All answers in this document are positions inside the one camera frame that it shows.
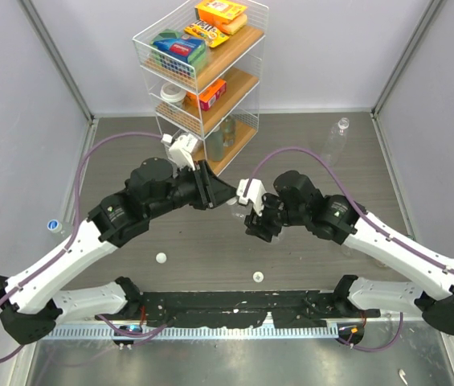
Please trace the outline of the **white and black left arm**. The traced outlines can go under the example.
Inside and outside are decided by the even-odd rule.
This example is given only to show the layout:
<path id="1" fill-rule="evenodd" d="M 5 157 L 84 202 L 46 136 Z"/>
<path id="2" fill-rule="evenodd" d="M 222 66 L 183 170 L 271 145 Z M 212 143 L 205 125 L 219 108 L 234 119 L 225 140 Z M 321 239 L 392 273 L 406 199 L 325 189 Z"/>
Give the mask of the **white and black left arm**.
<path id="1" fill-rule="evenodd" d="M 235 197 L 236 189 L 217 177 L 208 163 L 174 170 L 149 158 L 131 172 L 125 188 L 105 197 L 69 236 L 29 269 L 0 276 L 0 320 L 21 345 L 40 340 L 63 322 L 98 314 L 136 318 L 140 290 L 127 277 L 100 287 L 63 287 L 99 259 L 149 230 L 149 223 L 185 206 L 206 210 Z"/>

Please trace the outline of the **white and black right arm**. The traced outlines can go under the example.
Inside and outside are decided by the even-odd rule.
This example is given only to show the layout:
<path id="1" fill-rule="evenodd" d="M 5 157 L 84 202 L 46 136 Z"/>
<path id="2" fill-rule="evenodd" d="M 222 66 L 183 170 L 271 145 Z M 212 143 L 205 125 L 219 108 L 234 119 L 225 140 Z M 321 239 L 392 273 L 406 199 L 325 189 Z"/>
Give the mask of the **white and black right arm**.
<path id="1" fill-rule="evenodd" d="M 363 253 L 404 276 L 404 281 L 372 281 L 345 275 L 332 298 L 343 318 L 359 310 L 392 310 L 420 316 L 454 335 L 454 258 L 430 250 L 384 224 L 344 195 L 323 195 L 305 175 L 287 171 L 268 193 L 257 179 L 239 182 L 239 203 L 252 205 L 247 234 L 270 242 L 284 227 L 303 226 L 321 240 Z"/>

